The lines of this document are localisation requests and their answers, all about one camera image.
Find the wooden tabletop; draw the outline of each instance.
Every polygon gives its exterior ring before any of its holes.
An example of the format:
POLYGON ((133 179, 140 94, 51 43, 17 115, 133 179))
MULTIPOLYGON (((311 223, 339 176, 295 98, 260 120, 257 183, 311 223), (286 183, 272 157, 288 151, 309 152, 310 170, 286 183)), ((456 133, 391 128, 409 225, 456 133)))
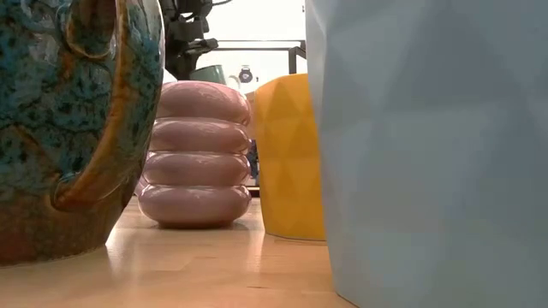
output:
POLYGON ((231 228, 158 229, 132 200, 104 249, 0 269, 0 307, 353 307, 324 242, 265 235, 259 201, 231 228))

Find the green object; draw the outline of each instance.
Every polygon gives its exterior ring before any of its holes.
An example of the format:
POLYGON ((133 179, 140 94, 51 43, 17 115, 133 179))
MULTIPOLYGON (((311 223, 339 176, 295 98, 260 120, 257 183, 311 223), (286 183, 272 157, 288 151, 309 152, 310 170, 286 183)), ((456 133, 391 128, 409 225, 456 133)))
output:
POLYGON ((209 81, 218 84, 226 85, 224 78, 223 66, 211 65, 205 68, 199 68, 190 73, 191 80, 209 81))

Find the teal speckled ceramic vase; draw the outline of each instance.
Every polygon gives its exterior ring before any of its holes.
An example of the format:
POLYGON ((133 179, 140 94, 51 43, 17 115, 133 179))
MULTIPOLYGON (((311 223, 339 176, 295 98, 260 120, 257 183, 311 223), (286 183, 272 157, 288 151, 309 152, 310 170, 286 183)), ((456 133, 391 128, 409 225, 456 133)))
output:
POLYGON ((106 242, 163 67, 157 0, 0 0, 0 266, 106 242))

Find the pink ceramic vase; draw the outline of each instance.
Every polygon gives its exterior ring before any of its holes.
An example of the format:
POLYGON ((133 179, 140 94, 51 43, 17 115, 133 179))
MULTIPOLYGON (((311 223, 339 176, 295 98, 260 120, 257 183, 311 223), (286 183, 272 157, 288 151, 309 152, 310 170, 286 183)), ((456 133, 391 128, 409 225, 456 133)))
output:
POLYGON ((231 224, 249 206, 247 100, 224 85, 164 85, 143 175, 141 211, 165 228, 231 224))

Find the yellow ceramic vase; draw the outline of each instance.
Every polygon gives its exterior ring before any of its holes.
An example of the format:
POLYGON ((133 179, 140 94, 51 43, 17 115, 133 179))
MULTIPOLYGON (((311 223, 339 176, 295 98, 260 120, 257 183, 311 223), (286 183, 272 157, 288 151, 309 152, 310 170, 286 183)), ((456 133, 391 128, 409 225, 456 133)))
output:
POLYGON ((324 240, 318 134, 307 74, 280 77, 257 89, 254 120, 266 233, 324 240))

